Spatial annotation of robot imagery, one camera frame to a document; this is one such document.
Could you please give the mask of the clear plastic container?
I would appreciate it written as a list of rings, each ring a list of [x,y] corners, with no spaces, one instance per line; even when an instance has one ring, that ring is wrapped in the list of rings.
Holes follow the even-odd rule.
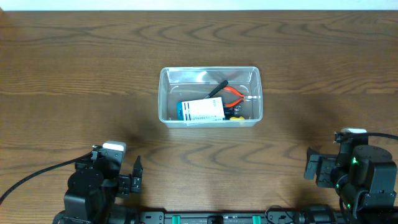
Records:
[[[202,100],[224,80],[227,86],[244,95],[258,96],[257,100],[244,101],[242,110],[235,112],[245,120],[210,121],[188,125],[177,119],[177,103]],[[212,98],[222,97],[225,103],[232,103],[238,97],[220,90]],[[262,85],[259,69],[256,67],[166,67],[160,73],[159,119],[168,128],[231,128],[251,127],[263,116]]]

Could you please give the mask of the stubby yellow black screwdriver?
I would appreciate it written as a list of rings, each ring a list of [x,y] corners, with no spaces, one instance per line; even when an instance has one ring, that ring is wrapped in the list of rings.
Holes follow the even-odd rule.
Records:
[[[237,113],[225,113],[224,118],[225,120],[245,120],[243,116],[240,116]]]

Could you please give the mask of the black orange scraper tool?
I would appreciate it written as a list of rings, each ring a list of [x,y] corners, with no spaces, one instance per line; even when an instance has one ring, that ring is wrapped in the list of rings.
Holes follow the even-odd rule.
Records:
[[[209,94],[207,94],[205,96],[205,99],[213,97],[215,94],[217,94],[220,90],[222,90],[227,85],[228,85],[228,81],[224,80],[215,89],[213,89]]]

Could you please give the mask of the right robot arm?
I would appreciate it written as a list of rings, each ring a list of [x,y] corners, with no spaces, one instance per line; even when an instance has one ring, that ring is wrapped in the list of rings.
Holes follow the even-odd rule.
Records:
[[[334,189],[339,211],[327,205],[311,206],[295,217],[296,223],[397,223],[397,164],[392,154],[369,144],[370,137],[397,139],[365,129],[344,128],[335,133],[337,155],[307,151],[305,179],[320,188]]]

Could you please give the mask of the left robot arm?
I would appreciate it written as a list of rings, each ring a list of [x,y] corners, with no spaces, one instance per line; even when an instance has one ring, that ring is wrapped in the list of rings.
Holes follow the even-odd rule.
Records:
[[[128,175],[120,173],[126,153],[123,142],[94,145],[91,153],[75,162],[75,172],[68,179],[64,195],[65,209],[55,215],[55,224],[136,224],[139,212],[115,203],[139,194],[143,166],[138,156]]]

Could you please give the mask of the white teal screwdriver box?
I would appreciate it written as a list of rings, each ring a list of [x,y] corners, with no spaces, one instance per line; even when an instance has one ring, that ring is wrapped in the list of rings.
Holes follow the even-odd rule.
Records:
[[[177,103],[177,119],[188,125],[225,119],[222,97]]]

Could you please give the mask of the red black pliers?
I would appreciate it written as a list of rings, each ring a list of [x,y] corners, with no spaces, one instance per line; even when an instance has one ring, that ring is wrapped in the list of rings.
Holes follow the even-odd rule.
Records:
[[[232,103],[225,103],[224,107],[234,107],[237,106],[238,104],[244,102],[244,101],[252,101],[252,100],[257,100],[259,97],[258,96],[251,96],[251,95],[244,95],[240,93],[237,89],[231,87],[231,86],[226,86],[223,88],[224,91],[230,92],[238,97],[238,99]]]

